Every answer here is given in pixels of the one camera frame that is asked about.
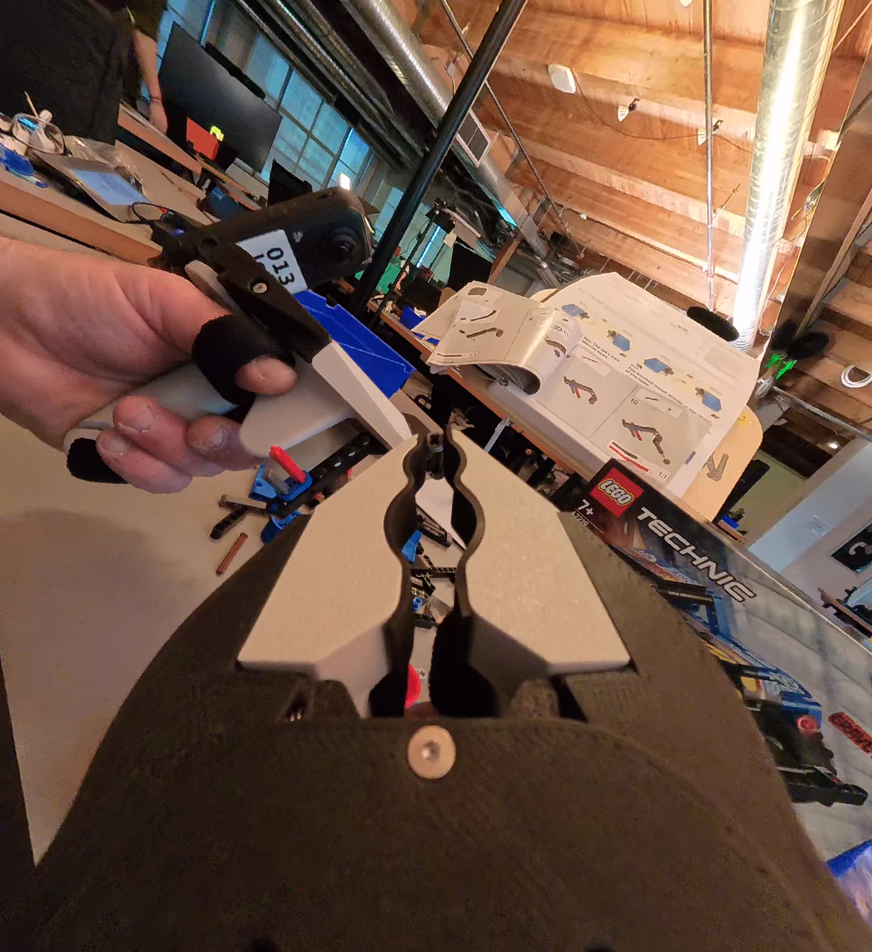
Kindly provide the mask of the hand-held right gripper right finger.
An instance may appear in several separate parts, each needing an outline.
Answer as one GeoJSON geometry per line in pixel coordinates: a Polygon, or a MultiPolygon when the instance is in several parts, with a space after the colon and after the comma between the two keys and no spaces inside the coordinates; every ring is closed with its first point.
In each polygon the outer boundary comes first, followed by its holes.
{"type": "Polygon", "coordinates": [[[458,429],[443,452],[451,525],[465,545],[433,646],[436,711],[500,716],[529,682],[629,667],[556,507],[458,429]]]}

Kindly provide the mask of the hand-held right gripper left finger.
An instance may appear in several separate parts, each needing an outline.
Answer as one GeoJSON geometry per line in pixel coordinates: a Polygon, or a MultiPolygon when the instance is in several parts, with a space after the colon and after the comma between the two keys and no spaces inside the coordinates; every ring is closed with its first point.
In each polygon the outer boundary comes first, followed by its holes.
{"type": "Polygon", "coordinates": [[[413,436],[318,506],[239,664],[344,685],[362,717],[402,718],[415,612],[410,561],[425,439],[413,436]]]}

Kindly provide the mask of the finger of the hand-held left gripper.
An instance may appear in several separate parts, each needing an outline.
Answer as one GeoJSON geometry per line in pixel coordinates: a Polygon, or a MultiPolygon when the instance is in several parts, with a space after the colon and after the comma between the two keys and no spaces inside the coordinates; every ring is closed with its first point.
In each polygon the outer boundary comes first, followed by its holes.
{"type": "Polygon", "coordinates": [[[311,367],[383,446],[393,449],[412,438],[406,417],[338,343],[318,351],[311,367]]]}

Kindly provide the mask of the grey work desk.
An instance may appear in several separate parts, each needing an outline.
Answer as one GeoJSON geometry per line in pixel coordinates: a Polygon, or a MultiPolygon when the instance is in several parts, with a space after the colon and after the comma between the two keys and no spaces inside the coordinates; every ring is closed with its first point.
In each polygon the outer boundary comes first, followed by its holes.
{"type": "Polygon", "coordinates": [[[1,166],[0,235],[136,265],[147,265],[160,253],[148,226],[115,222],[54,189],[28,184],[1,166]]]}

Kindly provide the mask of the person's left hand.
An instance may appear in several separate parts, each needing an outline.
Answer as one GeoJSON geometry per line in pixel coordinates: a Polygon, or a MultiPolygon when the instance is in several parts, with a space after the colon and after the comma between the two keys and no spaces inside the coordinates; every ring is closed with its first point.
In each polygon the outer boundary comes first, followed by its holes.
{"type": "Polygon", "coordinates": [[[256,469],[238,422],[186,422],[132,395],[188,359],[202,327],[225,313],[173,274],[0,235],[0,414],[60,448],[80,422],[116,402],[94,455],[152,493],[256,469]]]}

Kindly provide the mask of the blue plastic bin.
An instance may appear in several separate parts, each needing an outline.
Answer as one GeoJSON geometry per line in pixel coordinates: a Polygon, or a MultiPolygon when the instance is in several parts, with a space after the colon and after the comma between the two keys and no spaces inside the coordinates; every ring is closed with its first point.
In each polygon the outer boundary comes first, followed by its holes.
{"type": "Polygon", "coordinates": [[[391,399],[412,376],[414,367],[341,305],[310,290],[296,293],[295,298],[386,398],[391,399]]]}

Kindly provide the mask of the short black toy beam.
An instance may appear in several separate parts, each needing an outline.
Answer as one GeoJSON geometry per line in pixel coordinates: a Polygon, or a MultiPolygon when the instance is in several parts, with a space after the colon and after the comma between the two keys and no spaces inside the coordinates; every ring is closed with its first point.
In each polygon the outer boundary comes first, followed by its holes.
{"type": "Polygon", "coordinates": [[[227,504],[225,506],[226,513],[215,522],[209,531],[209,539],[211,541],[221,541],[229,532],[234,530],[252,510],[252,506],[227,504]]]}

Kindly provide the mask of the black pole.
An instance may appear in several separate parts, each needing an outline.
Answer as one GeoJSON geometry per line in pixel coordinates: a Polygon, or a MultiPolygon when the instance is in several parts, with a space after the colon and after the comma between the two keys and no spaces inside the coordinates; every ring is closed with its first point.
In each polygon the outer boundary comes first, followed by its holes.
{"type": "Polygon", "coordinates": [[[453,146],[466,114],[470,112],[485,85],[525,5],[525,1],[501,2],[477,52],[470,55],[465,76],[442,113],[431,141],[424,149],[418,167],[406,185],[386,230],[382,233],[372,262],[365,268],[358,282],[352,303],[354,314],[360,319],[367,317],[368,303],[376,291],[384,269],[399,244],[400,238],[410,225],[425,192],[439,171],[446,153],[453,146]]]}

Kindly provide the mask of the black monitor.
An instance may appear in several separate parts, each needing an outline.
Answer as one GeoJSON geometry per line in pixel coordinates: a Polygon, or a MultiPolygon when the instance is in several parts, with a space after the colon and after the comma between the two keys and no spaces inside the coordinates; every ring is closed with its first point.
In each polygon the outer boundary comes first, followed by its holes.
{"type": "Polygon", "coordinates": [[[168,115],[179,113],[196,125],[224,135],[255,173],[262,173],[282,121],[245,82],[211,56],[180,24],[168,34],[159,69],[168,115]]]}

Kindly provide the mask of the tablet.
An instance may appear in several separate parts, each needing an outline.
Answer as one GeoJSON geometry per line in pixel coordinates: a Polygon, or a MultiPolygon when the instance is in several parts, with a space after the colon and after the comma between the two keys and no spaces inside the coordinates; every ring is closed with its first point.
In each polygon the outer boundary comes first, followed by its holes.
{"type": "Polygon", "coordinates": [[[55,153],[27,150],[38,173],[50,177],[61,189],[89,203],[111,219],[125,224],[142,221],[139,211],[153,203],[109,164],[55,153]]]}

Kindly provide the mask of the pale booklet stand board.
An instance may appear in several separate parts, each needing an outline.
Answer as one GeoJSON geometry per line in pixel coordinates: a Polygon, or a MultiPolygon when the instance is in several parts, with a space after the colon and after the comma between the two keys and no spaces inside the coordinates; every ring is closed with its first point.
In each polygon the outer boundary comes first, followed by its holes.
{"type": "Polygon", "coordinates": [[[759,419],[752,410],[744,409],[680,496],[680,506],[691,516],[713,523],[759,451],[762,437],[759,419]]]}

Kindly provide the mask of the instruction booklet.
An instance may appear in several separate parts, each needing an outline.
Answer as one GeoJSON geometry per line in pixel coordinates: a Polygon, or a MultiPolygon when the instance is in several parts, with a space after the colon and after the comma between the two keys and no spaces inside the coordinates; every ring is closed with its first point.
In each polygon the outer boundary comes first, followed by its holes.
{"type": "Polygon", "coordinates": [[[477,369],[489,391],[575,461],[614,459],[678,497],[721,473],[719,447],[759,362],[622,278],[544,301],[471,282],[412,329],[433,369],[477,369]]]}

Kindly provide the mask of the black toy truck box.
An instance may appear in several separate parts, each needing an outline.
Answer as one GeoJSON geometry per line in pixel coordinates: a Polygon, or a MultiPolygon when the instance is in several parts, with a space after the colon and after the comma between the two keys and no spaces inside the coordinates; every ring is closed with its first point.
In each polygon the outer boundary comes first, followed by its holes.
{"type": "Polygon", "coordinates": [[[676,609],[756,722],[826,859],[872,839],[872,648],[728,535],[617,462],[573,475],[570,512],[676,609]]]}

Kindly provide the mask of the silver ventilation duct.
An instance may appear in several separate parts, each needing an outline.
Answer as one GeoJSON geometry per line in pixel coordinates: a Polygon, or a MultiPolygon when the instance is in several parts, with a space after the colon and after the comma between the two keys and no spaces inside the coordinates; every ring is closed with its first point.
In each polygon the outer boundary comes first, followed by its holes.
{"type": "Polygon", "coordinates": [[[773,1],[756,108],[734,346],[754,345],[829,65],[841,1],[773,1]]]}
{"type": "MultiPolygon", "coordinates": [[[[450,106],[453,92],[439,77],[432,61],[394,3],[345,1],[344,6],[396,78],[414,96],[427,118],[434,125],[440,125],[443,114],[450,106]]],[[[543,242],[536,223],[491,156],[485,154],[478,162],[474,162],[468,157],[461,141],[453,145],[453,152],[481,189],[491,197],[495,206],[504,210],[518,227],[524,240],[540,253],[543,242]]]]}

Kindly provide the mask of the dark wall sign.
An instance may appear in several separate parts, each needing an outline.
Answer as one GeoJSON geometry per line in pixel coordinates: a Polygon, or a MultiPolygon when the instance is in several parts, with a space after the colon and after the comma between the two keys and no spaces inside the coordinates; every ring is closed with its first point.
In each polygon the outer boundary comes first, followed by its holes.
{"type": "Polygon", "coordinates": [[[830,558],[855,574],[867,571],[872,566],[872,520],[835,548],[830,558]]]}

